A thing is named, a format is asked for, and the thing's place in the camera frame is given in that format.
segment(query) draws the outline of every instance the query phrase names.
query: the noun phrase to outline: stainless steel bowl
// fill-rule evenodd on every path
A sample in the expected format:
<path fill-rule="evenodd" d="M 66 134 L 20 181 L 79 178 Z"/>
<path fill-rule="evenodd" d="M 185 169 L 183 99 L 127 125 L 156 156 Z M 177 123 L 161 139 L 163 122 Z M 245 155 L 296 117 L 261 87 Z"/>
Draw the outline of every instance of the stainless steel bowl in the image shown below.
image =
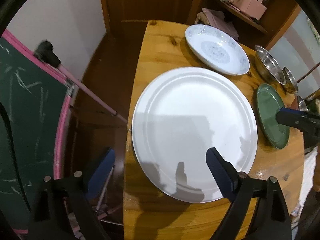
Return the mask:
<path fill-rule="evenodd" d="M 284 78 L 286 81 L 285 84 L 283 85 L 284 89 L 290 94 L 297 93 L 299 91 L 298 85 L 297 85 L 296 79 L 292 75 L 291 71 L 289 69 L 287 69 L 286 67 L 284 67 L 282 72 L 284 74 Z"/>
<path fill-rule="evenodd" d="M 297 96 L 298 109 L 300 111 L 308 112 L 307 105 L 301 96 Z"/>
<path fill-rule="evenodd" d="M 279 82 L 284 85 L 284 74 L 269 51 L 259 45 L 256 45 L 255 49 L 256 55 L 254 56 L 254 63 L 262 78 L 268 83 Z"/>

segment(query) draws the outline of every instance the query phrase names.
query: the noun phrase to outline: wooden table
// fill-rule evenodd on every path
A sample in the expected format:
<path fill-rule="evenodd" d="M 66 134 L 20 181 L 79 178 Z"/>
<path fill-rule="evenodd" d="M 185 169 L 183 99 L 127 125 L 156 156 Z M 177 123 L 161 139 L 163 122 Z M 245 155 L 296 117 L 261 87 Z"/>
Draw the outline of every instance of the wooden table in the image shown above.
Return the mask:
<path fill-rule="evenodd" d="M 151 20 L 144 35 L 137 71 L 134 79 L 128 129 L 139 96 L 145 87 L 158 75 L 177 67 L 201 66 L 208 68 L 191 52 L 184 38 L 188 26 Z M 255 52 L 243 46 L 250 62 Z M 242 76 L 227 76 L 246 96 L 252 109 L 254 91 L 263 83 L 253 66 Z M 280 85 L 276 87 L 286 106 L 294 99 L 286 95 Z M 249 175 L 267 179 L 276 176 L 279 180 L 289 212 L 297 204 L 302 182 L 304 148 L 303 135 L 291 128 L 288 145 L 277 150 L 263 135 L 259 122 L 258 148 Z M 223 216 L 229 202 L 220 199 L 210 203 L 185 203 L 162 193 L 146 177 L 135 160 L 131 132 L 127 135 L 124 181 L 124 239 L 209 239 Z M 244 237 L 256 201 L 252 200 L 238 238 Z"/>

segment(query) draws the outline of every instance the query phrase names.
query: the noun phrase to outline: blue and white bowl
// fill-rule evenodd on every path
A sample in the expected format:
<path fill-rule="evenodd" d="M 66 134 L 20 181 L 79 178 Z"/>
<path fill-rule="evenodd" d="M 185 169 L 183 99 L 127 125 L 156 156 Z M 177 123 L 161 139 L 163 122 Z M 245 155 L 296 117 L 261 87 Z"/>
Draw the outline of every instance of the blue and white bowl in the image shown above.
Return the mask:
<path fill-rule="evenodd" d="M 206 65 L 227 75 L 243 75 L 249 71 L 248 56 L 233 38 L 208 25 L 191 25 L 185 32 L 193 53 Z"/>

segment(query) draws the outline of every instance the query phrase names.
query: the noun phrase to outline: green chalkboard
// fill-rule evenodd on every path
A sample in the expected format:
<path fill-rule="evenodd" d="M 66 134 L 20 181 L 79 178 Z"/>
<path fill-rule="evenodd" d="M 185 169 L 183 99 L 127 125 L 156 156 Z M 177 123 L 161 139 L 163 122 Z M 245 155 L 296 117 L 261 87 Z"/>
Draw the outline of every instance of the green chalkboard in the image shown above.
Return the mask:
<path fill-rule="evenodd" d="M 12 128 L 23 190 L 32 207 L 39 183 L 53 175 L 54 144 L 68 87 L 0 38 L 0 101 Z M 13 228 L 27 229 L 29 211 L 0 120 L 0 209 Z"/>

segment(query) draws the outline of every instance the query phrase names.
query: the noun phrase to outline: brown floor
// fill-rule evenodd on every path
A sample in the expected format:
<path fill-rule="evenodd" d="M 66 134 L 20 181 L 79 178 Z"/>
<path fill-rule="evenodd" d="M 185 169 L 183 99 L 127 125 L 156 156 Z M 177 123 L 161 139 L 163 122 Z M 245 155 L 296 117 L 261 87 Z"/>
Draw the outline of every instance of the brown floor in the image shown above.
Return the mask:
<path fill-rule="evenodd" d="M 101 41 L 83 77 L 83 83 L 98 97 L 128 118 L 134 75 L 147 23 L 131 23 L 122 38 L 110 34 Z M 107 205 L 123 201 L 123 171 L 126 124 L 110 114 L 89 96 L 79 91 L 75 101 L 75 117 L 71 118 L 67 138 L 65 176 L 84 170 L 106 147 L 116 152 L 116 166 L 108 186 Z M 120 209 L 111 220 L 122 222 Z"/>

